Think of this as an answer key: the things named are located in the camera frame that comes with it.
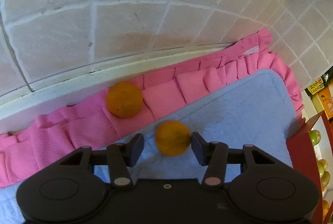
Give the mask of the small tangerine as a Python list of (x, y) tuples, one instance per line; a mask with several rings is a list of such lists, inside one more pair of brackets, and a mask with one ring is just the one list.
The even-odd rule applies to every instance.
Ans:
[(184, 154), (191, 143), (191, 130), (179, 121), (165, 121), (155, 132), (155, 143), (167, 157)]
[(119, 82), (109, 88), (106, 94), (107, 109), (120, 118), (136, 116), (143, 106), (141, 90), (130, 82)]

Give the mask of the green apple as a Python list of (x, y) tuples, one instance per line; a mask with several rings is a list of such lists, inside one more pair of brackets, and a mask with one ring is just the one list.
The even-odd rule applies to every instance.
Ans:
[(309, 137), (313, 146), (319, 144), (321, 141), (321, 133), (319, 130), (313, 129), (309, 132)]

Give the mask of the red cardboard box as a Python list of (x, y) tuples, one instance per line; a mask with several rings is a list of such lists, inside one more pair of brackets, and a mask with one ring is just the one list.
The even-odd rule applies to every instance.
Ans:
[[(313, 146), (311, 130), (319, 130), (320, 142)], [(327, 162), (327, 172), (332, 175), (332, 129), (324, 112), (304, 120), (300, 129), (291, 136), (286, 145), (293, 167), (311, 179), (319, 189), (319, 203), (312, 216), (312, 223), (330, 223), (332, 217), (332, 179), (324, 186), (317, 168), (318, 161)]]

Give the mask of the pink cloth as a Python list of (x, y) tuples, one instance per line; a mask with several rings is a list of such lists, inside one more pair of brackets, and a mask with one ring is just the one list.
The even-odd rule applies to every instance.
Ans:
[(100, 149), (223, 87), (268, 69), (283, 80), (297, 115), (303, 99), (292, 70), (269, 50), (266, 28), (206, 56), (176, 63), (133, 80), (143, 94), (141, 111), (129, 119), (107, 109), (105, 90), (73, 106), (40, 115), (25, 130), (1, 135), (1, 188), (34, 175), (81, 146)]

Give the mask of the yellow detergent jug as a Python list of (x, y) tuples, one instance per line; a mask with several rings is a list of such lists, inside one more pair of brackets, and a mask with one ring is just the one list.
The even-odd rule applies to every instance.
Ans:
[(324, 87), (321, 91), (312, 96), (312, 103), (319, 113), (324, 111), (328, 120), (333, 117), (332, 85)]

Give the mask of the dark soy sauce bottle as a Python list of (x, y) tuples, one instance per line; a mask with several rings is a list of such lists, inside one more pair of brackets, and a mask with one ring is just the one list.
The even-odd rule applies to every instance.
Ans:
[(313, 81), (309, 86), (306, 87), (305, 92), (308, 96), (315, 95), (319, 91), (323, 90), (332, 79), (333, 66), (331, 66), (323, 75)]

